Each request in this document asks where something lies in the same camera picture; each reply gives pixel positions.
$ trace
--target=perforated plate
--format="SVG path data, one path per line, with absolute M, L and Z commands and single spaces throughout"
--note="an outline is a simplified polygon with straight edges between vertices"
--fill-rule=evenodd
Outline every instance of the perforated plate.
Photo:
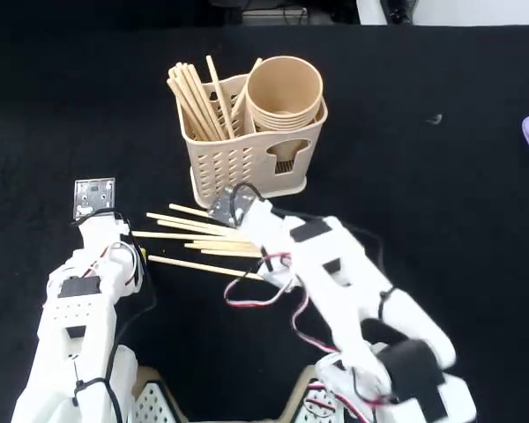
M 308 390 L 293 423 L 343 423 L 344 420 L 345 409 L 332 395 L 326 390 Z
M 157 382 L 149 382 L 141 392 L 130 423 L 179 423 Z

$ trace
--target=wooden chopstick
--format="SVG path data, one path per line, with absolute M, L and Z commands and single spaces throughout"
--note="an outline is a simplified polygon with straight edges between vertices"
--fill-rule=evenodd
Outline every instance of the wooden chopstick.
M 216 94 L 218 94 L 218 101 L 221 106 L 221 113 L 225 119 L 227 133 L 229 138 L 235 138 L 235 133 L 233 132 L 233 126 L 231 126 L 231 119 L 229 118 L 229 108 L 227 106 L 223 91 L 221 91 L 220 79 L 218 78 L 218 72 L 215 70 L 213 65 L 213 60 L 211 56 L 206 56 L 205 60 L 208 63 L 208 69 L 210 70 L 210 75 L 212 76 L 213 88 L 215 89 Z
M 202 85 L 202 81 L 200 80 L 200 76 L 197 74 L 196 68 L 193 64 L 189 64 L 186 67 L 188 73 L 190 74 L 192 81 L 197 87 L 198 92 L 200 93 L 200 97 L 202 99 L 202 102 L 204 104 L 204 108 L 207 112 L 207 114 L 210 116 L 210 123 L 213 125 L 214 129 L 216 130 L 218 134 L 218 140 L 224 140 L 227 139 L 225 132 L 221 128 L 220 123 L 218 122 L 218 116 L 215 114 L 215 110 L 213 109 L 212 103 L 210 103 L 210 99 L 208 98 L 208 94 L 204 89 L 204 86 Z
M 223 240 L 194 240 L 194 244 L 205 246 L 205 249 L 234 249 L 237 251 L 259 251 L 251 242 Z
M 208 141 L 220 141 L 220 136 L 218 135 L 216 129 L 213 127 L 212 119 L 208 115 L 208 111 L 205 108 L 204 101 L 202 99 L 202 96 L 200 95 L 200 91 L 198 90 L 196 84 L 194 83 L 194 79 L 188 71 L 188 64 L 177 63 L 175 72 L 177 75 L 180 75 L 180 77 L 183 79 L 183 89 L 186 89 L 191 95 L 191 100 L 193 101 L 192 108 L 195 113 L 198 111 L 197 118 L 202 128 L 206 131 L 209 136 Z
M 221 273 L 224 275 L 236 276 L 255 280 L 263 280 L 256 273 L 247 273 L 244 271 L 234 271 L 232 269 L 226 269 L 223 267 L 210 266 L 208 264 L 193 263 L 193 262 L 184 262 L 183 260 L 175 260 L 174 258 L 160 257 L 160 256 L 149 256 L 147 259 L 151 262 L 171 264 L 173 266 L 189 267 L 191 269 L 198 269 L 199 271 L 211 271 L 213 273 Z
M 263 255 L 261 253 L 254 253 L 251 251 L 227 251 L 219 249 L 201 249 L 202 254 L 209 254 L 212 256 L 228 256 L 228 257 L 255 257 L 261 258 Z
M 207 243 L 198 244 L 195 242 L 186 243 L 184 244 L 184 247 L 187 249 L 217 249 L 220 251 L 243 251 L 246 253 L 258 253 L 258 249 L 255 249 L 254 247 L 243 247 L 235 245 L 234 242 L 224 242 L 223 245 L 216 244 L 214 241 L 208 241 Z
M 202 128 L 202 131 L 204 132 L 204 135 L 205 135 L 204 140 L 206 141 L 214 140 L 212 131 L 210 130 L 207 122 L 202 116 L 202 112 L 200 111 L 200 108 L 197 106 L 196 100 L 194 100 L 194 96 L 190 92 L 190 89 L 186 83 L 186 79 L 184 78 L 182 74 L 179 73 L 177 74 L 175 81 L 180 87 L 180 90 L 182 91 L 184 98 L 186 99 L 186 101 L 188 101 L 188 104 L 190 105 L 190 109 L 194 113 L 194 116 L 196 117 L 198 124 L 200 125 L 200 127 Z
M 237 101 L 235 102 L 235 105 L 233 106 L 233 109 L 231 110 L 231 119 L 233 120 L 235 116 L 239 113 L 239 110 L 241 109 L 241 105 L 245 101 L 245 96 L 247 95 L 247 84 L 249 83 L 249 77 L 250 74 L 255 71 L 255 69 L 258 67 L 259 64 L 263 62 L 263 59 L 260 57 L 257 59 L 255 64 L 253 65 L 253 69 L 250 70 L 249 75 L 247 75 L 247 79 L 245 79 L 245 84 L 243 85 L 243 88 L 241 89 L 241 92 L 237 96 Z
M 181 91 L 180 87 L 176 83 L 176 80 L 174 78 L 169 78 L 167 79 L 167 84 L 168 84 L 168 87 L 173 92 L 173 94 L 175 95 L 175 97 L 178 99 L 178 102 L 180 103 L 184 112 L 186 113 L 186 116 L 188 117 L 188 120 L 190 121 L 192 125 L 192 129 L 194 130 L 194 134 L 196 135 L 196 138 L 199 141 L 204 141 L 206 139 L 204 131 L 202 130 L 202 127 L 199 125 L 199 123 L 197 122 L 194 112 L 190 108 L 190 104 L 184 97 L 183 92 Z
M 202 218 L 209 218 L 210 217 L 210 214 L 207 211 L 198 210 L 198 209 L 192 209 L 190 207 L 184 207 L 183 205 L 179 205 L 179 204 L 171 203 L 171 204 L 168 205 L 168 208 L 170 210 L 177 210 L 177 211 L 183 212 L 183 213 L 194 214 L 195 216 L 200 216 Z
M 193 225 L 184 225 L 182 223 L 170 222 L 168 220 L 157 220 L 157 225 L 167 226 L 167 227 L 174 227 L 176 229 L 183 229 L 185 231 L 197 232 L 199 234 L 223 236 L 222 232 L 215 231 L 215 230 L 209 229 L 207 227 L 193 226 Z
M 227 239 L 220 235 L 169 234 L 166 232 L 146 232 L 146 231 L 133 231 L 133 236 L 136 236 L 138 238 L 161 238 L 164 240 L 186 240 L 186 241 L 224 241 Z
M 158 213 L 151 213 L 151 212 L 146 213 L 146 216 L 147 216 L 147 218 L 166 220 L 166 221 L 175 222 L 175 223 L 182 223 L 184 225 L 206 227 L 206 228 L 212 229 L 214 231 L 220 231 L 224 235 L 225 234 L 231 234 L 231 235 L 238 235 L 239 234 L 239 232 L 237 232 L 236 229 L 233 229 L 233 228 L 230 228 L 230 227 L 220 226 L 220 225 L 212 225 L 211 223 L 198 222 L 196 220 L 176 218 L 174 216 L 167 216 L 165 214 L 158 214 Z

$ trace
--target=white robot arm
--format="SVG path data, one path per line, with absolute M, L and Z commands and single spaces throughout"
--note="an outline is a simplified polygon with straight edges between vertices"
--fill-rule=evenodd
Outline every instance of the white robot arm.
M 76 182 L 84 247 L 49 275 L 39 344 L 12 423 L 127 421 L 138 363 L 132 350 L 114 347 L 114 305 L 139 291 L 144 273 L 141 253 L 122 240 L 130 228 L 112 209 L 114 188 L 113 179 Z
M 466 423 L 475 418 L 464 381 L 442 372 L 456 359 L 449 338 L 390 283 L 337 219 L 279 217 L 270 202 L 244 186 L 226 189 L 209 212 L 238 227 L 264 256 L 289 254 L 289 269 L 275 257 L 263 263 L 259 274 L 279 288 L 291 279 L 303 287 L 338 350 L 317 363 L 318 377 L 367 420 Z M 378 351 L 362 337 L 365 319 L 379 319 L 410 339 Z

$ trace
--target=utensil holder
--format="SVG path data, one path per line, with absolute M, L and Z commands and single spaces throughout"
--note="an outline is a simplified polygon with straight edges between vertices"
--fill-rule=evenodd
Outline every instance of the utensil holder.
M 224 95 L 229 99 L 228 113 L 245 85 L 248 75 L 238 75 L 220 81 Z M 213 84 L 203 84 L 208 98 L 214 98 Z M 216 100 L 211 100 L 218 120 L 223 126 L 223 111 Z M 227 185 L 251 182 L 264 197 L 296 194 L 306 188 L 306 173 L 316 148 L 322 125 L 327 118 L 327 106 L 322 99 L 314 122 L 304 128 L 289 131 L 257 131 L 246 107 L 232 116 L 237 136 L 224 141 L 198 141 L 185 119 L 177 101 L 180 129 L 190 157 L 190 179 L 196 202 L 208 208 Z M 301 148 L 293 160 L 277 161 L 275 146 L 301 140 Z

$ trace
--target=red wire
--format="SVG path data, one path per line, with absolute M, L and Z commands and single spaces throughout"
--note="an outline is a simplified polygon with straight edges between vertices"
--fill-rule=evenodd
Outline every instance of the red wire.
M 274 257 L 290 257 L 290 253 L 286 252 L 280 252 L 280 253 L 272 253 L 267 256 L 264 256 L 259 260 L 259 263 L 262 263 L 263 261 L 270 260 Z M 239 282 L 241 282 L 241 278 L 235 278 L 232 282 L 229 283 L 229 285 L 226 286 L 225 291 L 223 292 L 223 299 L 226 301 L 226 303 L 231 307 L 236 308 L 260 308 L 260 307 L 266 307 L 270 306 L 274 302 L 276 302 L 280 296 L 290 287 L 291 283 L 287 283 L 285 286 L 280 288 L 276 294 L 266 301 L 254 301 L 254 300 L 241 300 L 241 301 L 233 301 L 228 298 L 229 291 L 231 291 L 234 286 L 236 286 Z
M 307 398 L 307 399 L 305 400 L 305 402 L 306 402 L 306 403 L 312 403 L 312 404 L 315 404 L 315 405 L 319 405 L 320 407 L 323 407 L 323 408 L 325 408 L 325 409 L 327 409 L 327 410 L 331 410 L 332 412 L 337 411 L 337 410 L 335 409 L 335 407 L 332 407 L 332 406 L 330 406 L 329 404 L 326 404 L 326 403 L 322 403 L 321 401 L 317 401 L 316 399 Z

